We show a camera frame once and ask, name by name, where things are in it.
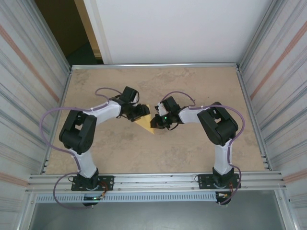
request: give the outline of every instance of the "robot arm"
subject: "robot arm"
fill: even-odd
[[[91,110],[86,112],[70,110],[59,139],[78,159],[81,169],[78,176],[88,189],[97,186],[98,169],[90,150],[96,126],[113,117],[126,116],[133,122],[141,116],[148,115],[149,108],[144,104],[137,104],[138,100],[139,93],[126,87],[121,95],[110,98],[108,103]]]
[[[158,114],[151,120],[151,127],[171,130],[173,123],[201,123],[215,148],[214,183],[216,187],[223,187],[229,183],[234,174],[234,168],[228,164],[227,150],[230,140],[236,136],[238,125],[224,108],[214,107],[215,104],[221,105],[215,102],[211,108],[206,109],[180,108],[173,97],[168,97],[155,107]]]

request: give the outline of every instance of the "dark floor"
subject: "dark floor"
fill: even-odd
[[[102,61],[96,60],[90,43],[86,43],[67,57],[69,65],[97,65],[103,64]]]
[[[87,210],[36,204],[30,229],[284,230],[285,227],[274,191],[239,191],[227,207],[201,201],[100,203]]]

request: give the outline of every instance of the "wooden table surface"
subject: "wooden table surface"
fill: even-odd
[[[74,70],[64,106],[90,108],[104,103],[94,92],[100,87],[123,91],[130,86],[140,92],[140,103],[154,106],[171,91],[184,91],[197,105],[216,101],[240,111],[246,120],[243,134],[233,144],[233,164],[243,171],[264,170],[256,137],[234,68],[156,68]],[[112,91],[101,92],[108,97]],[[181,106],[191,101],[173,94]],[[63,147],[58,136],[68,112],[63,111],[54,145]],[[230,114],[241,128],[240,118]],[[125,118],[101,123],[95,132],[92,155],[100,173],[185,173],[211,172],[214,145],[200,124],[179,125],[173,131],[156,130],[155,135]],[[70,155],[53,150],[48,174],[75,172]]]

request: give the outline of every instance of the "metal wall panel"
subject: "metal wall panel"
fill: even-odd
[[[57,107],[69,66],[32,1],[0,2],[0,229],[12,229],[46,157],[39,120]],[[44,123],[50,137],[56,116]]]
[[[240,65],[271,167],[282,172],[301,227],[307,227],[306,32],[307,1],[283,1]]]

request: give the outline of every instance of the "yellow object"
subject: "yellow object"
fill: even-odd
[[[146,116],[142,116],[140,119],[136,120],[135,123],[146,129],[147,131],[154,134],[154,129],[150,127],[150,121],[152,120],[152,115],[148,114]]]

